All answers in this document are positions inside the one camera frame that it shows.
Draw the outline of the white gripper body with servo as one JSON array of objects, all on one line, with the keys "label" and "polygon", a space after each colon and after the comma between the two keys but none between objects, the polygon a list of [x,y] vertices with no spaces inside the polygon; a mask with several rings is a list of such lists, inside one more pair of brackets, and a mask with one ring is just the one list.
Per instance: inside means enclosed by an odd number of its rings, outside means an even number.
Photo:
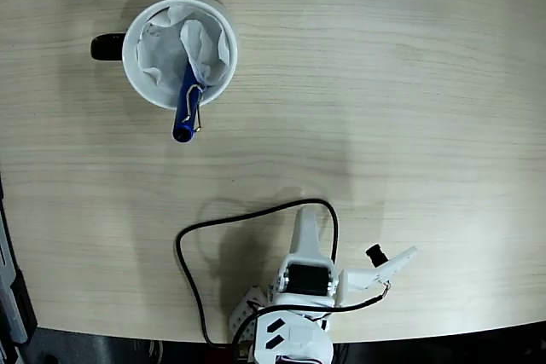
[{"label": "white gripper body with servo", "polygon": [[329,257],[287,254],[270,286],[269,303],[333,307],[338,282]]}]

